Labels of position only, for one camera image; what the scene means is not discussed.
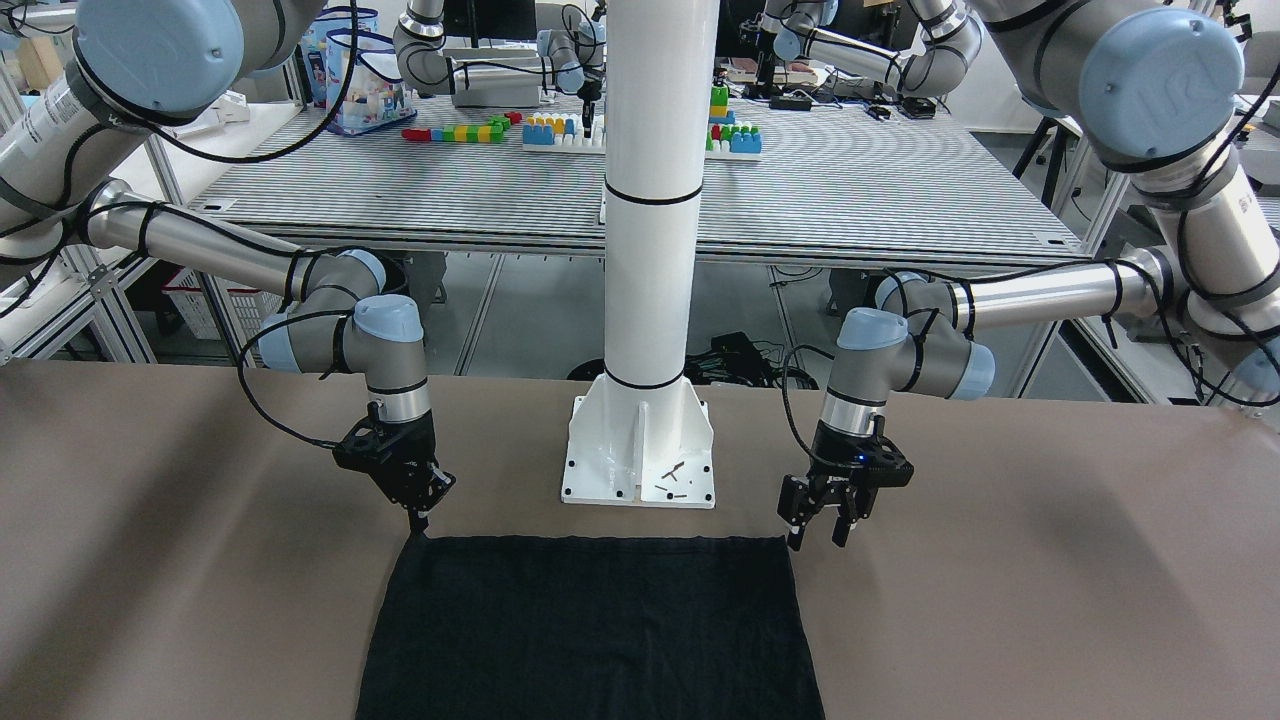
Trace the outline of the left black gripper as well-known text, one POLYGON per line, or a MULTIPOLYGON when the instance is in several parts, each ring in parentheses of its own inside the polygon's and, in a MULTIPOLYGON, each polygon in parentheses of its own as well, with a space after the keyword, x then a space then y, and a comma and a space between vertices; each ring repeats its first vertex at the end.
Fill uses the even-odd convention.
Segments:
POLYGON ((883 420, 874 420, 868 436, 850 436, 820 421, 808 473, 781 482, 778 516, 788 527, 788 548, 803 547, 808 524, 827 507, 838 512, 832 542, 845 548, 858 520, 870 516, 878 491, 905 487, 914 471, 884 436, 883 420))

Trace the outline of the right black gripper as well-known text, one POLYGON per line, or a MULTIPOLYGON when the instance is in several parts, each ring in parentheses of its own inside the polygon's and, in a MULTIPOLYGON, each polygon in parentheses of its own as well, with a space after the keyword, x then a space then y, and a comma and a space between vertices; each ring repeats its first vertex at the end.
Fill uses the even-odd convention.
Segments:
POLYGON ((456 484, 436 460, 433 413, 388 421, 370 410, 332 450, 339 468, 369 475, 380 492, 406 509, 411 536, 430 527, 430 511, 456 484))

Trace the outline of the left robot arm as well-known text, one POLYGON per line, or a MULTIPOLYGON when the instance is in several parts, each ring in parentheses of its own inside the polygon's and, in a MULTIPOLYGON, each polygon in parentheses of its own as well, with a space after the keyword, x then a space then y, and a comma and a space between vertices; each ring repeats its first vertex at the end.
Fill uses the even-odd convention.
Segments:
POLYGON ((791 550, 813 519, 836 512, 845 546, 878 492, 913 465, 884 433, 892 393, 974 400, 995 359, 974 334, 987 325, 1155 316, 1199 388, 1240 407, 1277 404, 1277 231, 1239 163, 1236 111, 1247 45, 1208 1, 914 1, 923 53, 893 54, 829 29, 835 1, 769 1, 760 31, 776 56, 809 56, 850 74, 882 74, 900 97, 942 97, 986 40, 1024 100, 1065 122, 1108 173, 1087 243, 1097 249, 1128 192, 1164 245, 1105 260, 982 278, 888 272, 870 307, 844 319, 809 468, 780 487, 791 550))

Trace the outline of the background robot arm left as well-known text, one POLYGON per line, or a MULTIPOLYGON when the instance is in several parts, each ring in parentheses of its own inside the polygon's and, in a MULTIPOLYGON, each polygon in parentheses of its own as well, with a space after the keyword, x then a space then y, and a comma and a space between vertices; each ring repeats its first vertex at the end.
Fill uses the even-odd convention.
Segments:
MULTIPOLYGON (((550 31, 536 53, 507 56, 445 54, 443 5, 411 1, 393 35, 399 72, 422 95, 468 92, 474 86, 554 85, 567 94, 588 81, 599 51, 621 82, 605 152, 604 372, 575 405, 564 497, 604 503, 607 489, 635 480, 623 501, 675 503, 675 484, 658 474, 710 446, 710 424, 684 377, 694 245, 704 154, 695 135, 708 100, 703 73, 714 45, 709 1, 626 1, 611 17, 623 31, 600 40, 594 28, 550 31)), ((913 465, 884 436, 879 410, 890 374, 909 338, 896 314, 852 310, 803 477, 786 477, 778 514, 788 546, 799 550, 823 509, 837 511, 832 541, 845 546, 883 487, 902 487, 913 465)))

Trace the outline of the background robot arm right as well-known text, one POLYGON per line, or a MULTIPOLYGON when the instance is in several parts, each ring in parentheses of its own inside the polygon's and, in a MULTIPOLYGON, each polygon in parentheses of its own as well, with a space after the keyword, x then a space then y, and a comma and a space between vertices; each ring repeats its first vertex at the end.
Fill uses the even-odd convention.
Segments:
MULTIPOLYGON (((442 1, 410 1, 392 35, 399 77, 420 94, 456 92, 498 81, 480 59, 442 54, 442 1)), ((925 53, 896 53, 831 33, 838 1, 768 1, 765 47, 786 60, 808 55, 832 67, 900 85, 902 96, 947 94, 964 78, 980 46, 980 29, 960 1, 931 3, 927 29, 942 29, 925 53)), ((605 351, 604 372, 575 398, 561 483, 564 503, 621 507, 713 509, 708 410, 685 377, 695 245, 704 187, 704 136, 710 119, 716 1, 620 1, 611 5, 605 72, 605 351), (644 101, 668 114, 650 135, 644 101)), ((924 395, 979 398, 995 369, 991 352, 947 338, 947 374, 924 395)), ((884 436, 882 407, 890 373, 901 366, 911 334, 908 319, 855 307, 844 322, 814 445, 795 439, 809 470, 783 477, 780 516, 797 547, 809 521, 837 509, 833 542, 844 546, 870 515, 881 488, 904 487, 914 468, 884 436)))

